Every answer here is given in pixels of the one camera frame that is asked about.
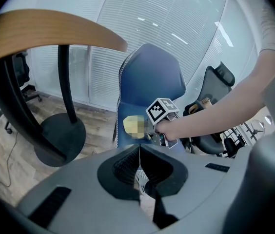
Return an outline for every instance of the black round base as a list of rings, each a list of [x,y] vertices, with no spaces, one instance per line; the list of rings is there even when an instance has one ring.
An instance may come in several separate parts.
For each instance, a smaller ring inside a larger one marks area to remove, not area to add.
[[[35,152],[40,161],[48,166],[59,167],[66,165],[81,152],[85,143],[85,127],[77,118],[72,124],[68,114],[56,114],[41,123],[42,135],[57,149],[67,156],[64,162],[59,162],[49,156],[44,150],[35,147]]]

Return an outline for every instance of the hand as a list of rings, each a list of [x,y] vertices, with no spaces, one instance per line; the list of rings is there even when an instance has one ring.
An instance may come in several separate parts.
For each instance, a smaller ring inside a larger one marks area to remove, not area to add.
[[[165,134],[166,138],[168,140],[175,140],[176,138],[174,137],[173,133],[171,133],[169,130],[171,129],[170,127],[171,121],[168,120],[162,120],[156,125],[156,132]]]

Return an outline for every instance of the blue office chair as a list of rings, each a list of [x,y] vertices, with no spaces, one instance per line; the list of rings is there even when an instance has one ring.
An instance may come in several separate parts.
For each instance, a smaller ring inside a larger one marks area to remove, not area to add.
[[[117,147],[130,144],[151,143],[148,139],[134,139],[123,127],[127,116],[143,115],[157,98],[175,100],[186,90],[184,78],[177,59],[168,52],[144,44],[131,53],[119,70],[119,100],[113,140]],[[181,142],[174,148],[184,150]]]

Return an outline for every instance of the white sleeve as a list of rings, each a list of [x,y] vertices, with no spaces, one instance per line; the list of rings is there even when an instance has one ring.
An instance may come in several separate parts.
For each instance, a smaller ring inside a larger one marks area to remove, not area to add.
[[[262,9],[261,30],[261,51],[264,49],[275,50],[275,9],[269,4],[267,0],[264,1]]]

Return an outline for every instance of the black vent slot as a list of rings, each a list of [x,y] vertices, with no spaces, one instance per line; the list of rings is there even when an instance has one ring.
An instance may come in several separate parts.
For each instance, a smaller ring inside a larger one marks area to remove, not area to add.
[[[57,187],[29,216],[29,219],[47,228],[70,192],[71,190],[66,187]]]
[[[159,197],[177,194],[188,177],[187,168],[180,161],[157,151],[155,145],[141,144],[140,164]]]
[[[138,149],[115,162],[112,171],[121,182],[134,185],[135,176],[139,166]]]
[[[213,164],[213,163],[209,163],[205,167],[213,169],[213,170],[217,170],[220,172],[225,172],[225,173],[227,173],[230,168],[228,166],[221,166],[221,165],[217,165],[217,164]]]

